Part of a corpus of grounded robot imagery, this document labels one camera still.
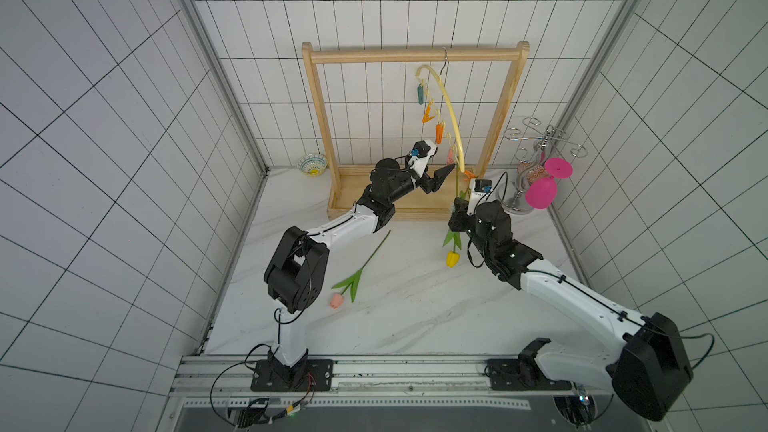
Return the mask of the yellow wavy clothes hanger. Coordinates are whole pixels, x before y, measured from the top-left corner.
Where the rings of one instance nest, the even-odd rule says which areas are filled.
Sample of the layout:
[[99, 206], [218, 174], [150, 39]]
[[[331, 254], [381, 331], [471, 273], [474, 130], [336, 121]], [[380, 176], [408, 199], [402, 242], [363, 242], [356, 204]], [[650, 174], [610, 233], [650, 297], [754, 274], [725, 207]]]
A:
[[[460, 133], [459, 121], [457, 119], [450, 94], [448, 93], [443, 80], [443, 71], [446, 68], [448, 63], [448, 49], [446, 47], [443, 47], [443, 56], [444, 56], [443, 66], [440, 72], [436, 72], [434, 68], [428, 64], [423, 64], [417, 68], [415, 72], [415, 77], [418, 80], [418, 85], [423, 84], [424, 86], [424, 93], [425, 93], [425, 103], [423, 104], [424, 110], [427, 103], [429, 102], [433, 103], [432, 114], [435, 116], [435, 118], [429, 122], [434, 122], [435, 127], [436, 127], [436, 124], [439, 122], [445, 123], [444, 137], [441, 144], [446, 142], [449, 146], [449, 149], [451, 147], [455, 149], [456, 158], [457, 158], [457, 162], [455, 164], [459, 170], [459, 173], [464, 175], [463, 172], [468, 169], [466, 167], [464, 144], [463, 144], [462, 136]], [[431, 95], [431, 91], [427, 84], [427, 80], [421, 77], [421, 73], [423, 71], [427, 71], [429, 75], [432, 77], [432, 79], [435, 81], [437, 86], [439, 87], [439, 91], [442, 97], [440, 106], [436, 106], [436, 101]]]

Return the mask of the yellow tulip flower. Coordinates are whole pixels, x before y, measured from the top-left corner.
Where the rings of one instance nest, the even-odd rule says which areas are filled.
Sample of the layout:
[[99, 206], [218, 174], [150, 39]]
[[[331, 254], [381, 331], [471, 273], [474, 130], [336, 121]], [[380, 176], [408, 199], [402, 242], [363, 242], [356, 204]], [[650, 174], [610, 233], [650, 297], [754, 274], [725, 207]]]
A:
[[469, 189], [464, 188], [458, 192], [458, 195], [454, 198], [454, 201], [451, 204], [451, 215], [448, 221], [448, 231], [446, 232], [443, 241], [443, 246], [448, 246], [450, 248], [445, 260], [446, 266], [449, 268], [455, 267], [461, 258], [460, 252], [462, 250], [462, 239], [461, 230], [457, 225], [459, 221], [458, 216], [463, 207], [468, 204], [470, 196], [471, 193], [469, 192]]

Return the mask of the pink tulip flower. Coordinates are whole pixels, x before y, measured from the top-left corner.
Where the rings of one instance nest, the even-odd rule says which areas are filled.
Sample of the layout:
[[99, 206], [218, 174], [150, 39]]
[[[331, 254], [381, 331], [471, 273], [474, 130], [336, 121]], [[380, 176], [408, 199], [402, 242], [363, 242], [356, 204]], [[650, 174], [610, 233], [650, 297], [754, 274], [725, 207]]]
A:
[[332, 289], [334, 290], [334, 293], [331, 296], [331, 299], [329, 301], [329, 306], [332, 309], [340, 308], [342, 305], [345, 304], [346, 301], [349, 301], [350, 303], [354, 303], [356, 301], [361, 278], [365, 271], [365, 268], [369, 265], [372, 259], [377, 255], [377, 253], [379, 252], [381, 247], [386, 243], [390, 235], [391, 235], [391, 232], [386, 233], [384, 238], [379, 242], [379, 244], [376, 246], [373, 252], [365, 260], [363, 265], [357, 269], [356, 272], [354, 272], [349, 277], [338, 282], [332, 287]]

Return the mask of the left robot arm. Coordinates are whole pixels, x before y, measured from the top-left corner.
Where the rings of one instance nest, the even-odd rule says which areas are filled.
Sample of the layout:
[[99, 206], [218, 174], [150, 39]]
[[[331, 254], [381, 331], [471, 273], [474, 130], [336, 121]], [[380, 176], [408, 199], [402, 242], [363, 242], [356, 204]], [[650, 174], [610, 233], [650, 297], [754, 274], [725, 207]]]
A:
[[409, 193], [439, 191], [454, 168], [449, 164], [429, 173], [426, 157], [412, 156], [404, 167], [395, 159], [382, 159], [345, 214], [310, 230], [292, 226], [284, 232], [264, 275], [276, 304], [278, 337], [272, 357], [280, 366], [292, 371], [308, 355], [302, 315], [322, 290], [331, 252], [382, 229], [396, 212], [395, 202]]

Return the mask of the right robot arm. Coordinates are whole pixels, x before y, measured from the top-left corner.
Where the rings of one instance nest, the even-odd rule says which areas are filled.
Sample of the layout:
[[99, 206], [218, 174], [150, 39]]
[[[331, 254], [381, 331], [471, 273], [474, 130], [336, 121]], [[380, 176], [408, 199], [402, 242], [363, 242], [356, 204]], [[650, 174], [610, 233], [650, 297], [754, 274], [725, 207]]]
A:
[[500, 281], [536, 297], [580, 325], [586, 339], [538, 337], [517, 355], [522, 384], [569, 382], [611, 392], [639, 416], [662, 420], [694, 372], [676, 324], [644, 316], [556, 271], [516, 240], [497, 201], [457, 197], [448, 226], [467, 235]]

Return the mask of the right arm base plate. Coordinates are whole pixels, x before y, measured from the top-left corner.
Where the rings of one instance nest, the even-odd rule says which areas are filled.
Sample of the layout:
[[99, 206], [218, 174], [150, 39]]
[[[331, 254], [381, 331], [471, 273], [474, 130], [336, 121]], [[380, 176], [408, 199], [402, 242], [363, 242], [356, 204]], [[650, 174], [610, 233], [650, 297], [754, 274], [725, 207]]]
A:
[[490, 380], [493, 391], [570, 391], [567, 381], [554, 381], [545, 377], [535, 362], [541, 348], [551, 342], [537, 338], [530, 342], [516, 358], [488, 359], [483, 374]]

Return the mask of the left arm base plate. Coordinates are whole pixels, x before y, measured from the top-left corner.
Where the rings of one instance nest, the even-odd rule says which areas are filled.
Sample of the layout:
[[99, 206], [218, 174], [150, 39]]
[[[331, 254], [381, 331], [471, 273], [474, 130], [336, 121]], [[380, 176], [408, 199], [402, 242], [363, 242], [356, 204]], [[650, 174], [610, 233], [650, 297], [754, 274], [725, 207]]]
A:
[[333, 367], [331, 359], [303, 358], [293, 367], [277, 359], [258, 360], [251, 381], [253, 392], [325, 392], [331, 389]]

